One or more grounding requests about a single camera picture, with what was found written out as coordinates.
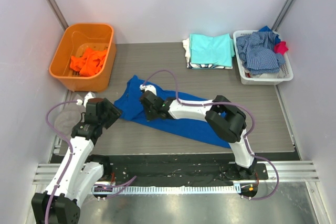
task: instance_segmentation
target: orange clothing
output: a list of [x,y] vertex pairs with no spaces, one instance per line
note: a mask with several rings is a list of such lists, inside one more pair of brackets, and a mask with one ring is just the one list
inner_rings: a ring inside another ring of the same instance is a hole
[[71,56],[70,68],[79,72],[80,76],[94,76],[100,72],[103,67],[107,50],[94,51],[87,48],[82,57]]

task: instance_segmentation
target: table surface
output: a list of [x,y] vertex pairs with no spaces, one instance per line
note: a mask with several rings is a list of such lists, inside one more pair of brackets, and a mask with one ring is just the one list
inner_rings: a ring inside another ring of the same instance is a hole
[[[114,102],[124,93],[127,81],[136,74],[146,79],[159,69],[172,70],[178,79],[179,90],[213,99],[218,94],[249,108],[256,117],[256,128],[249,136],[255,152],[292,152],[293,144],[283,117],[274,86],[249,86],[240,82],[234,59],[233,70],[192,70],[186,68],[182,43],[121,44],[117,45],[109,87],[99,93]],[[168,73],[151,79],[163,89],[174,90],[174,80]],[[251,125],[247,118],[247,127]],[[168,154],[168,153],[230,153],[230,149],[190,140],[143,126],[117,120],[98,139],[93,152],[101,155]]]

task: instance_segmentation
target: gray floor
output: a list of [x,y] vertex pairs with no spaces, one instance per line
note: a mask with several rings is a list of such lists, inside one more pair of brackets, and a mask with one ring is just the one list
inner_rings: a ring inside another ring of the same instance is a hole
[[[117,56],[106,91],[99,93],[115,101],[124,92],[134,75],[146,79],[153,72],[166,68],[175,72],[180,91],[213,99],[221,94],[248,107],[257,119],[249,137],[255,152],[291,152],[293,145],[279,105],[274,86],[246,86],[240,82],[238,67],[233,70],[191,70],[186,68],[182,43],[117,45]],[[151,79],[163,89],[174,90],[168,73]],[[103,155],[165,153],[228,153],[229,149],[213,146],[143,125],[118,120],[104,131],[93,152]]]
[[[272,190],[262,183],[257,196]],[[126,195],[107,201],[88,196],[79,224],[318,223],[305,183],[280,183],[267,200],[248,201],[237,194]]]

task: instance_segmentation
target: orange plastic bin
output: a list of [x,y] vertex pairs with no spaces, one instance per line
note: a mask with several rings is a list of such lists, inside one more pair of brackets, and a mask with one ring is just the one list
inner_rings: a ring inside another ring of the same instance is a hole
[[[80,23],[68,27],[50,64],[50,74],[71,91],[103,91],[107,88],[116,56],[113,28],[108,24]],[[87,48],[107,50],[101,71],[80,77],[70,69],[71,56],[81,57]]]

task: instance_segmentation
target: white cable carrier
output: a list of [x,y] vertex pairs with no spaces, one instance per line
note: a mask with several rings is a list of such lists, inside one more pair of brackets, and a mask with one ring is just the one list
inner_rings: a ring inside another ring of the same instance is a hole
[[[94,191],[95,195],[111,195],[119,192],[122,187],[114,188],[113,191]],[[240,184],[233,186],[214,186],[214,187],[139,187],[129,186],[121,195],[146,195],[146,194],[236,194],[240,193]]]

